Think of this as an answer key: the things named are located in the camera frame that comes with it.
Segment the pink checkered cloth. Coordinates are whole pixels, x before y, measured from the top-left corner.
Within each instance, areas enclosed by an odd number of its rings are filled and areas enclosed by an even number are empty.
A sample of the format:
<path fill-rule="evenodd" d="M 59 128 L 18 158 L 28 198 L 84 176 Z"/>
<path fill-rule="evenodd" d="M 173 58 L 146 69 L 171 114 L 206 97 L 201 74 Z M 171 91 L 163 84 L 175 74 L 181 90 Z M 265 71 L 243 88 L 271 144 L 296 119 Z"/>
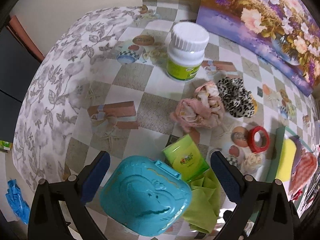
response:
<path fill-rule="evenodd" d="M 309 179 L 315 174 L 318 167 L 316 156 L 311 152 L 305 152 L 296 166 L 295 174 L 291 179 L 289 195 L 294 196 L 302 189 Z"/>

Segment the green card box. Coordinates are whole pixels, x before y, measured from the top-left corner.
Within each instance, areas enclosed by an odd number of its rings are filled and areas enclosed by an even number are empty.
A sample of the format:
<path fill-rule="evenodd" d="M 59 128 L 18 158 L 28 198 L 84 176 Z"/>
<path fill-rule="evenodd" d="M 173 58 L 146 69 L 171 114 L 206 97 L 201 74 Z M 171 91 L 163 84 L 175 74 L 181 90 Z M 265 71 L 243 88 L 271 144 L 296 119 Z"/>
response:
<path fill-rule="evenodd" d="M 180 173 L 182 180 L 187 183 L 209 169 L 209 165 L 188 134 L 168 145 L 163 153 L 170 166 Z"/>

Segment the leopard print scrunchie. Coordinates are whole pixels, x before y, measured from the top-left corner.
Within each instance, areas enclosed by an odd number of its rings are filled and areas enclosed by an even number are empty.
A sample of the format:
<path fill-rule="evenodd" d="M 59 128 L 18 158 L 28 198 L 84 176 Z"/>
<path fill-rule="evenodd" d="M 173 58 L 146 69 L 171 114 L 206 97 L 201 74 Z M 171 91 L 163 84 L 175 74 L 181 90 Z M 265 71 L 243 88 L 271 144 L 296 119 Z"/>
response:
<path fill-rule="evenodd" d="M 225 109 L 235 118 L 250 118 L 255 114 L 251 91 L 244 87 L 242 78 L 224 77 L 217 88 Z"/>

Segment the yellow sponge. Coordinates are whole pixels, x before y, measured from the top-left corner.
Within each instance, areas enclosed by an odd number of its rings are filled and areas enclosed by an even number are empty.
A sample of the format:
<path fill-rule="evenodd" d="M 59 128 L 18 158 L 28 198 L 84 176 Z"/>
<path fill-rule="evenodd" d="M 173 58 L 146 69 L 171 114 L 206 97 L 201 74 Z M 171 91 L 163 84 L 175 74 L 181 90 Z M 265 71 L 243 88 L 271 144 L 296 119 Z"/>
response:
<path fill-rule="evenodd" d="M 280 153 L 279 164 L 276 171 L 276 179 L 279 179 L 282 182 L 289 181 L 289 179 L 291 178 L 291 171 L 295 153 L 295 143 L 291 139 L 284 139 Z"/>

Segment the teal rimmed white tray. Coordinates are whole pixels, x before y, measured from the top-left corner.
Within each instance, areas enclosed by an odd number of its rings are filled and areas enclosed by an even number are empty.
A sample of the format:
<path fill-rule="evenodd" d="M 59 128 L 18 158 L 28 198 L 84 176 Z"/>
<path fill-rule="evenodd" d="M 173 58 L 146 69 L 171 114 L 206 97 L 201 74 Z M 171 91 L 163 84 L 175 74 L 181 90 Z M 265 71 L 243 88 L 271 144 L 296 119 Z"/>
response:
<path fill-rule="evenodd" d="M 305 188 L 319 167 L 317 155 L 287 126 L 276 130 L 271 150 L 272 159 L 266 162 L 266 173 L 261 181 L 281 180 L 288 200 L 299 209 Z"/>

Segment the lime green cloth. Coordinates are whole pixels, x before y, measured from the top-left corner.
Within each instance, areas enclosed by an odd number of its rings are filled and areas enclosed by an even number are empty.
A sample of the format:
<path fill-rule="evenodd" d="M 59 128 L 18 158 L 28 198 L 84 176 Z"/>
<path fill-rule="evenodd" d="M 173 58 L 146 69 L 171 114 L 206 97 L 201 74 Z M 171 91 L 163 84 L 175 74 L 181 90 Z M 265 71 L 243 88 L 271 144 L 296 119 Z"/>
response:
<path fill-rule="evenodd" d="M 183 213 L 183 219 L 192 230 L 211 233 L 220 212 L 220 183 L 209 169 L 190 183 L 191 202 Z"/>

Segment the purple snack packet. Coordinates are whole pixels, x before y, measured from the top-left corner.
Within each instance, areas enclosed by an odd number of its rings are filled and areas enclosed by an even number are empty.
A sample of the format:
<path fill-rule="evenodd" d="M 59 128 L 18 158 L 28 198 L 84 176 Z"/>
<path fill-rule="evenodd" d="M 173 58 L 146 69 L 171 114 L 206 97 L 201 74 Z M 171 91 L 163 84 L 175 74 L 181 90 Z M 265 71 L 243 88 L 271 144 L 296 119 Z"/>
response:
<path fill-rule="evenodd" d="M 291 140 L 295 143 L 295 146 L 296 146 L 296 153 L 295 153 L 295 158 L 294 158 L 293 167 L 292 167 L 292 172 L 295 172 L 296 167 L 302 157 L 303 145 L 301 143 L 300 137 L 297 135 L 294 137 L 291 137 Z"/>

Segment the teal plastic case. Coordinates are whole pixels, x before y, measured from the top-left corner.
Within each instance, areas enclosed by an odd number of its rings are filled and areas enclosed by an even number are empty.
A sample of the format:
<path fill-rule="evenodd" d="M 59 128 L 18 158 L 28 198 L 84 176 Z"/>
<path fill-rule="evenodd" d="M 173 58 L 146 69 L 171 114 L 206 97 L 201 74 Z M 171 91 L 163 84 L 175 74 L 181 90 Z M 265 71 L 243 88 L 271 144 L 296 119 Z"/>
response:
<path fill-rule="evenodd" d="M 164 162 L 144 156 L 121 161 L 100 193 L 104 212 L 135 233 L 158 236 L 191 202 L 191 189 Z"/>

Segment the pink floral crumpled cloth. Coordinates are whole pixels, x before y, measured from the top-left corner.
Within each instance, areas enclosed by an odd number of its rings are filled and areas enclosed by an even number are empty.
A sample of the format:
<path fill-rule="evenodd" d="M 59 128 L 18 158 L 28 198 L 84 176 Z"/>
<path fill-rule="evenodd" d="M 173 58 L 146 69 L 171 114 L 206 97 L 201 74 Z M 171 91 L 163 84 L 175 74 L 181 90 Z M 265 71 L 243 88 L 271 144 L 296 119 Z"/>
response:
<path fill-rule="evenodd" d="M 212 129 L 220 126 L 224 114 L 225 108 L 217 85 L 208 81 L 195 89 L 193 98 L 180 100 L 170 113 L 170 118 L 189 133 L 193 128 Z"/>

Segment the checkered printed tablecloth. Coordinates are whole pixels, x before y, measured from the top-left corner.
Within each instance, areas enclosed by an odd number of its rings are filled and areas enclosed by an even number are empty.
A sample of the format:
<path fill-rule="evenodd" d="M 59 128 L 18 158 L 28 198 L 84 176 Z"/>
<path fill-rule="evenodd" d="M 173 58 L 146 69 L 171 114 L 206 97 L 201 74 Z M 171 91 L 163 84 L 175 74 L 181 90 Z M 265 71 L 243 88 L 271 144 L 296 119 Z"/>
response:
<path fill-rule="evenodd" d="M 196 15 L 179 2 L 143 0 L 143 7 L 88 12 L 63 35 L 33 77 L 18 116 L 13 162 L 31 190 L 40 179 L 57 182 L 79 173 L 101 150 L 111 156 L 109 178 L 131 155 L 164 160 L 163 148 L 181 137 L 170 113 L 182 98 L 222 74 L 239 76 L 257 102 L 252 118 L 226 114 L 215 129 L 201 129 L 203 155 L 220 148 L 234 164 L 249 156 L 240 148 L 244 128 L 263 126 L 271 140 L 286 126 L 316 149 L 315 101 L 250 50 L 211 34 L 206 66 L 188 82 L 166 71 L 173 26 Z"/>

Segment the white green pill bottle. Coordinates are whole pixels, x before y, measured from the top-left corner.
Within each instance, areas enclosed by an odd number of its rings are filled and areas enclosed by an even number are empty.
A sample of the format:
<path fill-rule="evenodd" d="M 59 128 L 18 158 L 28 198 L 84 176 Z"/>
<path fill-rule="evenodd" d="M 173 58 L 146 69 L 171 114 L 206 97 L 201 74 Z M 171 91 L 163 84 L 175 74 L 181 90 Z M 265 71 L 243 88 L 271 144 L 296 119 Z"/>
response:
<path fill-rule="evenodd" d="M 209 33 L 193 22 L 174 25 L 167 48 L 167 73 L 176 80 L 193 79 L 204 59 Z"/>

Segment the floral canvas painting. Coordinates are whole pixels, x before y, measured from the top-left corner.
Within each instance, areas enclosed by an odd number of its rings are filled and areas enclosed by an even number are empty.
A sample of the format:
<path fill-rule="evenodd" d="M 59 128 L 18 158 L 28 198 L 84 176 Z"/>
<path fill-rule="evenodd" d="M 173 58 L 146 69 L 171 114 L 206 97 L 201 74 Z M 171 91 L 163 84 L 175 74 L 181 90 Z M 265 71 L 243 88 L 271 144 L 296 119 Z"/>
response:
<path fill-rule="evenodd" d="M 319 84 L 319 25 L 302 0 L 201 0 L 196 22 L 257 54 L 305 95 Z"/>

